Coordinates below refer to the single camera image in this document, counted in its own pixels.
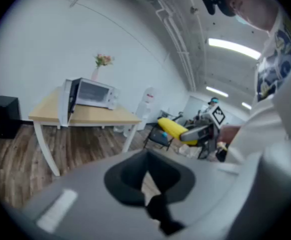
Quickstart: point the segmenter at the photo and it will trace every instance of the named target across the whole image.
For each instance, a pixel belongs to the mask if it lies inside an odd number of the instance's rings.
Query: white table leg
[[[42,134],[42,127],[41,127],[40,122],[34,121],[33,125],[34,125],[34,131],[35,131],[37,141],[39,142],[39,146],[41,148],[41,151],[43,153],[43,156],[47,164],[49,165],[50,169],[52,170],[55,176],[60,176],[59,169],[50,153],[49,147],[47,143],[45,142],[44,136]]]
[[[131,144],[131,141],[132,141],[132,139],[134,138],[135,133],[136,133],[136,131],[137,131],[137,129],[138,129],[138,125],[139,125],[139,124],[137,123],[137,124],[135,124],[135,125],[132,127],[132,129],[131,129],[131,131],[130,131],[130,134],[129,134],[128,137],[126,138],[125,143],[124,143],[124,145],[123,145],[122,153],[125,153],[125,152],[128,151],[128,149],[129,149],[129,147],[130,147],[130,144]]]

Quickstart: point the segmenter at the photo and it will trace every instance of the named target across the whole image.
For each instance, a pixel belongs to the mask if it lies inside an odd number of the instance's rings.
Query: wooden floor
[[[137,131],[129,150],[141,149],[151,127]],[[112,127],[43,127],[44,138],[61,175],[91,161],[121,152],[126,138]],[[171,152],[182,143],[173,140]],[[149,148],[160,146],[149,141]],[[22,125],[14,139],[0,139],[0,200],[21,208],[33,195],[58,177],[54,176],[39,147],[33,125]],[[151,179],[145,180],[155,193]]]

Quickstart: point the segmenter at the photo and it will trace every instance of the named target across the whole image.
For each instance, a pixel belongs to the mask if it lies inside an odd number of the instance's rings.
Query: flower vase
[[[99,66],[96,67],[96,69],[92,72],[91,80],[97,81],[98,74],[99,74]]]

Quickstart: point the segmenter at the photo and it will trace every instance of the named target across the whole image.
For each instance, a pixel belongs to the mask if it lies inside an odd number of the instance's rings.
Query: wooden tabletop
[[[60,87],[57,87],[45,97],[29,114],[29,119],[41,122],[59,123],[58,118],[58,97]]]
[[[29,119],[40,122],[59,123],[58,98],[60,87],[44,98],[29,114]],[[70,124],[123,123],[137,124],[141,120],[121,105],[110,110],[102,107],[75,105]]]

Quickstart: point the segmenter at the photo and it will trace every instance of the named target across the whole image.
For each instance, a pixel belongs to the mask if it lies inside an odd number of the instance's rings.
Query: chair
[[[182,117],[183,117],[182,112],[179,112],[179,115],[177,117],[175,117],[174,119],[172,119],[172,121],[176,121]],[[155,142],[155,143],[158,143],[159,145],[161,145],[160,149],[162,149],[163,147],[166,147],[166,151],[168,151],[174,138],[172,137],[170,140],[168,140],[168,137],[164,136],[163,132],[164,132],[164,130],[160,127],[160,125],[158,123],[156,123],[152,127],[152,129],[151,129],[150,133],[148,134],[148,136],[146,137],[146,139],[144,140],[143,148],[146,147],[148,141],[150,140],[152,142]]]

